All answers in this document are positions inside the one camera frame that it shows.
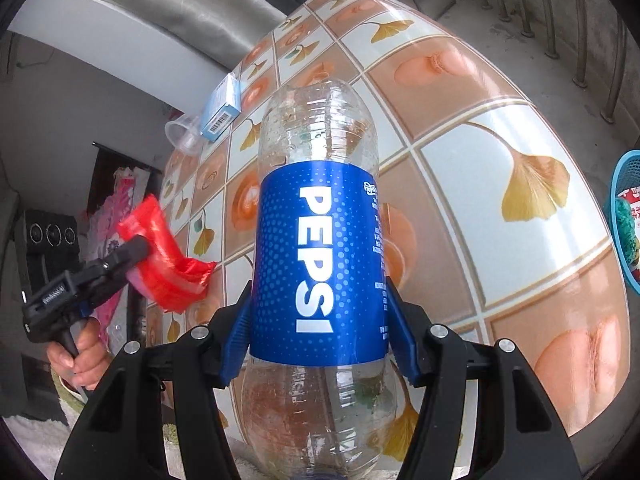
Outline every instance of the red wrapper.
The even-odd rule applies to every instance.
[[[124,241],[142,235],[149,243],[149,256],[127,274],[140,294],[177,314],[207,295],[216,262],[207,264],[182,255],[155,196],[146,197],[118,224],[117,231]]]

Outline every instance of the person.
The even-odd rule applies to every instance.
[[[100,341],[99,333],[100,322],[90,317],[76,341],[79,354],[75,359],[60,343],[47,345],[47,357],[53,371],[75,389],[84,386],[87,390],[95,390],[111,363],[112,357]]]

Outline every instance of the blue plastic basket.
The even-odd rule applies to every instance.
[[[620,246],[620,235],[618,234],[618,226],[616,224],[616,197],[625,189],[630,187],[640,187],[640,150],[633,150],[625,153],[616,165],[613,172],[611,186],[609,188],[609,204],[604,208],[609,229],[613,236],[613,243],[616,247],[618,260],[622,267],[625,281],[640,296],[640,283],[631,275],[631,270],[626,264],[622,247]]]

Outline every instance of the metal bolt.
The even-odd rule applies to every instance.
[[[191,337],[194,339],[204,339],[209,335],[209,329],[206,326],[197,326],[191,330]]]
[[[124,345],[124,351],[127,354],[135,354],[138,350],[140,350],[140,343],[137,341],[129,341]]]
[[[444,325],[433,325],[431,327],[430,332],[431,332],[431,335],[434,335],[442,339],[443,337],[447,336],[447,334],[449,333],[449,329],[447,329],[447,327]]]
[[[500,350],[507,352],[507,354],[510,354],[516,349],[516,345],[511,339],[500,339],[500,341],[498,341],[498,346],[500,347]]]

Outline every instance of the clear plastic bottle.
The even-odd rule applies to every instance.
[[[378,147],[366,105],[338,80],[281,88],[262,121],[258,173],[251,356],[241,401],[246,437],[278,478],[362,478],[396,414],[373,180]],[[304,200],[308,179],[333,186],[331,211],[326,196]],[[310,216],[300,212],[306,206],[314,206]],[[308,218],[323,223],[314,229]],[[318,267],[314,256],[311,263],[300,256],[308,245],[334,256]],[[318,288],[330,294],[316,296],[311,312],[313,284],[326,277],[321,269],[332,271]]]

